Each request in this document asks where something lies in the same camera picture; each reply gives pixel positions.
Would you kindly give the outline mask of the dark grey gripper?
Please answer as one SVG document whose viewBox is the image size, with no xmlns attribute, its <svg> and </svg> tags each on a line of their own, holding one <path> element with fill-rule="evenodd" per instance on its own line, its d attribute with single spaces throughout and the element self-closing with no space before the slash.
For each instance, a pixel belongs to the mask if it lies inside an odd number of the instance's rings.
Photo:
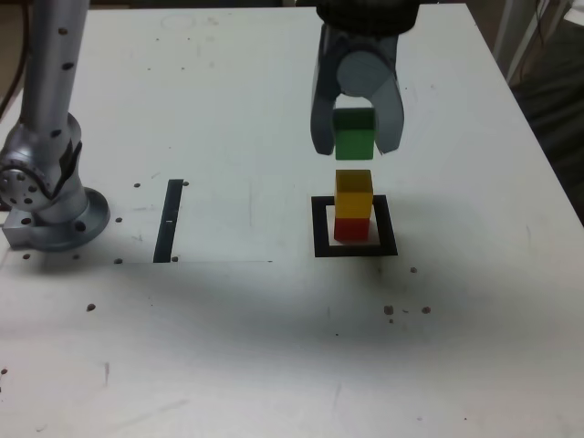
<svg viewBox="0 0 584 438">
<path fill-rule="evenodd" d="M 310 134 L 318 154 L 329 156 L 334 151 L 333 113 L 341 92 L 371 104 L 380 154 L 399 148 L 404 110 L 398 81 L 394 70 L 374 55 L 396 58 L 397 46 L 396 36 L 376 38 L 330 25 L 321 27 L 310 112 Z"/>
</svg>

